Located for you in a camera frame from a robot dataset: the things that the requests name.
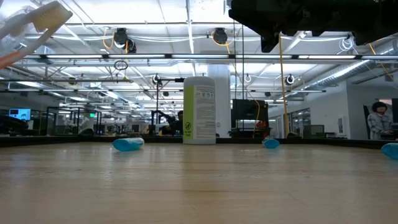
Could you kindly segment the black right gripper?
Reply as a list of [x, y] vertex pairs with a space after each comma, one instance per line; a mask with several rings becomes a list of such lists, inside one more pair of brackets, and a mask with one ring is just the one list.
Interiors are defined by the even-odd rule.
[[351, 32], [347, 10], [340, 0], [231, 0], [228, 15], [261, 35], [262, 52], [279, 43], [279, 27], [286, 34], [311, 31]]

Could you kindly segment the person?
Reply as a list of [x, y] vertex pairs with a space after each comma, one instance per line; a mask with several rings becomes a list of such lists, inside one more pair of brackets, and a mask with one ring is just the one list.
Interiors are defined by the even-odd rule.
[[380, 140], [384, 134], [392, 134], [392, 118], [387, 114], [387, 105], [383, 102], [375, 102], [367, 117], [369, 137], [371, 140]]
[[167, 118], [169, 126], [172, 130], [173, 135], [182, 135], [183, 134], [183, 111], [179, 111], [177, 113], [177, 118], [173, 116], [169, 116]]

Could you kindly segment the black aluminium table frame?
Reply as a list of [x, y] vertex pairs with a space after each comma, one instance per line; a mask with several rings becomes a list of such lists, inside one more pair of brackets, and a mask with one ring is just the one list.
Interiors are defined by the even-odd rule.
[[[94, 137], [81, 137], [81, 136], [16, 136], [16, 137], [0, 137], [0, 147], [14, 147], [14, 146], [30, 146], [41, 144], [63, 144], [63, 143], [76, 143], [76, 142], [113, 142], [117, 137], [109, 136], [94, 136]], [[366, 149], [380, 149], [389, 141], [384, 140], [352, 140], [352, 139], [299, 139], [288, 138], [279, 139], [280, 144], [318, 144], [318, 145], [331, 145], [341, 147], [361, 147]], [[145, 143], [182, 143], [181, 137], [145, 137]], [[252, 138], [217, 138], [218, 144], [260, 144], [261, 139]]]

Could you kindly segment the small blue mouthwash bottle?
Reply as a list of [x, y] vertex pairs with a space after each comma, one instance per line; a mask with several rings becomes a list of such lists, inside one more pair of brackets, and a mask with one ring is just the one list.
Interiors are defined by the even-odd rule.
[[398, 143], [388, 143], [381, 147], [382, 153], [393, 160], [398, 160]]
[[122, 138], [113, 141], [113, 147], [122, 152], [126, 151], [138, 151], [145, 144], [142, 138]]
[[266, 149], [275, 149], [280, 146], [280, 142], [278, 140], [272, 139], [272, 138], [265, 138], [262, 141], [262, 144]]

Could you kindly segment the black distant robot arms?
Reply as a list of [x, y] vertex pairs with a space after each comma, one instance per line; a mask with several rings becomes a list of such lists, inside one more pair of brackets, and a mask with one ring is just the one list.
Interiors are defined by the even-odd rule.
[[155, 110], [155, 111], [151, 111], [151, 128], [150, 128], [150, 135], [151, 136], [155, 136], [159, 133], [159, 130], [156, 130], [157, 126], [156, 126], [156, 121], [159, 120], [159, 116], [161, 118], [165, 118], [168, 125], [163, 125], [160, 127], [160, 132], [161, 135], [172, 135], [172, 126], [174, 123], [174, 117], [170, 116], [168, 114], [165, 114], [164, 112], [160, 111], [160, 110]]

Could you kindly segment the long ceiling light bar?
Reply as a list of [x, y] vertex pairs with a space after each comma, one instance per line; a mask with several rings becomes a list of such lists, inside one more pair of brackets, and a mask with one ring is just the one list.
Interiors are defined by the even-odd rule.
[[[254, 59], [271, 60], [280, 58], [274, 54], [248, 54], [248, 55], [223, 55], [223, 54], [32, 54], [24, 59]], [[282, 55], [283, 60], [398, 60], [398, 55]]]

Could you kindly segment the black monitor cart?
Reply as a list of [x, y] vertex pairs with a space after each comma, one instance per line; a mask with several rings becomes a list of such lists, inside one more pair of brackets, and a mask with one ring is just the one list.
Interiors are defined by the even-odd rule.
[[232, 138], [268, 138], [271, 128], [268, 116], [269, 105], [261, 100], [232, 100]]

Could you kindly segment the grey desk monitor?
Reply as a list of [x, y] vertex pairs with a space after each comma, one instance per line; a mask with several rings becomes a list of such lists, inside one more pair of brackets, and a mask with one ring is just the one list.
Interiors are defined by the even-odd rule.
[[304, 139], [319, 139], [325, 137], [325, 126], [320, 124], [306, 125], [303, 127]]

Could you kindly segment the white green wipes canister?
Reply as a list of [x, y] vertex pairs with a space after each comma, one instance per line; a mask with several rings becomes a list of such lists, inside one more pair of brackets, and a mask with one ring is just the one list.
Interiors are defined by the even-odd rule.
[[216, 143], [215, 81], [210, 77], [184, 79], [183, 143]]

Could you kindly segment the blue screen monitor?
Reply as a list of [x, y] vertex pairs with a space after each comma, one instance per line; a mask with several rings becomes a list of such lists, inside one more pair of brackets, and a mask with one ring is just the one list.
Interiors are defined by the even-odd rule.
[[31, 116], [31, 109], [28, 108], [11, 108], [9, 109], [9, 117], [16, 118], [23, 121], [29, 121]]

